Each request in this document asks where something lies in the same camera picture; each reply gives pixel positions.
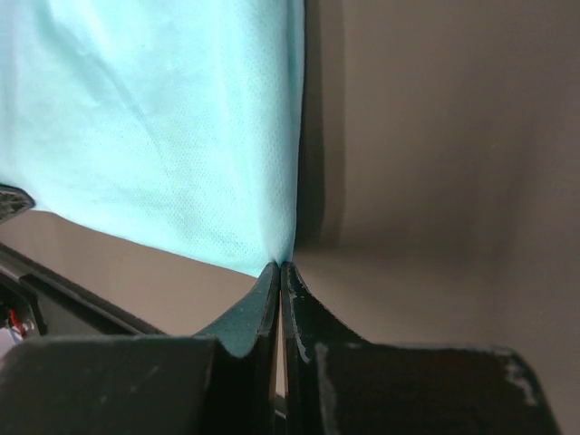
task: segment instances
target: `black plastic part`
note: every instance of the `black plastic part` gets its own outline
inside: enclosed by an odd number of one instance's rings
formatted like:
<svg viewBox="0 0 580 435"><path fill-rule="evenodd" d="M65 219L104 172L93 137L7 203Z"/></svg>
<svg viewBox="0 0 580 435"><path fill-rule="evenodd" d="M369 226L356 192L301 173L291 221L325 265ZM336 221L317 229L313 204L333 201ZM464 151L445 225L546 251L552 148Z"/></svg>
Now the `black plastic part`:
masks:
<svg viewBox="0 0 580 435"><path fill-rule="evenodd" d="M0 185L0 224L34 207L34 200L23 190Z"/></svg>
<svg viewBox="0 0 580 435"><path fill-rule="evenodd" d="M557 435L536 376L503 348L372 344L282 266L291 435Z"/></svg>
<svg viewBox="0 0 580 435"><path fill-rule="evenodd" d="M536 376L508 349L318 344L316 362L325 434L560 433Z"/></svg>
<svg viewBox="0 0 580 435"><path fill-rule="evenodd" d="M367 343L332 315L309 291L295 265L282 265L288 433L321 434L314 358L317 343Z"/></svg>
<svg viewBox="0 0 580 435"><path fill-rule="evenodd" d="M169 337L24 341L2 360L0 433L202 433L216 344Z"/></svg>
<svg viewBox="0 0 580 435"><path fill-rule="evenodd" d="M128 331L117 316L86 306L86 295L79 301L35 275L21 275L11 286L50 299L60 316L80 318L97 332L116 335L63 339L52 337L49 326L47 337L16 346L0 362L0 379L10 381L10 388L0 388L0 434L274 433L276 264L268 265L250 292L214 323L180 339L118 336L140 331ZM150 381L153 377L163 385ZM152 400L155 391L159 397ZM170 400L160 403L166 396ZM32 410L21 408L26 412L13 415L30 397ZM141 414L147 417L140 420Z"/></svg>
<svg viewBox="0 0 580 435"><path fill-rule="evenodd" d="M266 266L250 292L196 336L217 348L203 433L273 434L280 269ZM237 423L232 431L232 421Z"/></svg>

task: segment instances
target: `light blue cloth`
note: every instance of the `light blue cloth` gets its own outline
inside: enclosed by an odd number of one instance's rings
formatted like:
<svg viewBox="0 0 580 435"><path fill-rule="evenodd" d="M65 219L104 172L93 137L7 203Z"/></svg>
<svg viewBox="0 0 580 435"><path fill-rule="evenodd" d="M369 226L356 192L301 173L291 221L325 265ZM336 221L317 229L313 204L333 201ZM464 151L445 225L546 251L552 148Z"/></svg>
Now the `light blue cloth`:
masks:
<svg viewBox="0 0 580 435"><path fill-rule="evenodd" d="M303 0L0 0L0 183L252 276L291 257Z"/></svg>

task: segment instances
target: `curved black edge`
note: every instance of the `curved black edge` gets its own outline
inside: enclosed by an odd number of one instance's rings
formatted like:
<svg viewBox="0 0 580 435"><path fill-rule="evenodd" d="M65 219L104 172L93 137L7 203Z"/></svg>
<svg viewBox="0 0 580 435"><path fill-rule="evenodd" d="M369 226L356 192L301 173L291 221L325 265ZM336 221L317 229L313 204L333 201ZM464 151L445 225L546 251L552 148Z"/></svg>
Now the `curved black edge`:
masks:
<svg viewBox="0 0 580 435"><path fill-rule="evenodd" d="M29 292L46 295L65 311L86 320L101 334L149 335L164 334L117 305L100 298L78 284L35 263L30 258L0 243L0 274L13 279ZM12 276L4 273L17 271Z"/></svg>
<svg viewBox="0 0 580 435"><path fill-rule="evenodd" d="M281 279L284 333L295 340L306 363L317 343L368 343L310 293L293 263L282 265Z"/></svg>
<svg viewBox="0 0 580 435"><path fill-rule="evenodd" d="M252 289L195 336L217 339L203 433L272 434L280 269L264 268Z"/></svg>
<svg viewBox="0 0 580 435"><path fill-rule="evenodd" d="M293 263L282 265L282 326L286 373L286 428L291 435L324 433L315 362L318 343L365 344L308 290Z"/></svg>
<svg viewBox="0 0 580 435"><path fill-rule="evenodd" d="M259 335L276 331L279 289L280 269L270 263L242 299L196 335L215 335L232 355L248 355Z"/></svg>
<svg viewBox="0 0 580 435"><path fill-rule="evenodd" d="M19 188L0 184L0 224L34 207L34 200Z"/></svg>

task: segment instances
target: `beige wall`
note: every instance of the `beige wall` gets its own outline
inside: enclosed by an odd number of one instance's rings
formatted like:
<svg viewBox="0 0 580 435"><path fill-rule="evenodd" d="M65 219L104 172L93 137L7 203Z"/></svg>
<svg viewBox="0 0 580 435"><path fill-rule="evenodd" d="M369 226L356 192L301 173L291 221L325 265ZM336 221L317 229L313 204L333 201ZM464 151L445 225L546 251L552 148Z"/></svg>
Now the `beige wall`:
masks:
<svg viewBox="0 0 580 435"><path fill-rule="evenodd" d="M307 8L306 283L374 341L513 346L580 432L580 4ZM253 282L41 213L0 240L174 334Z"/></svg>

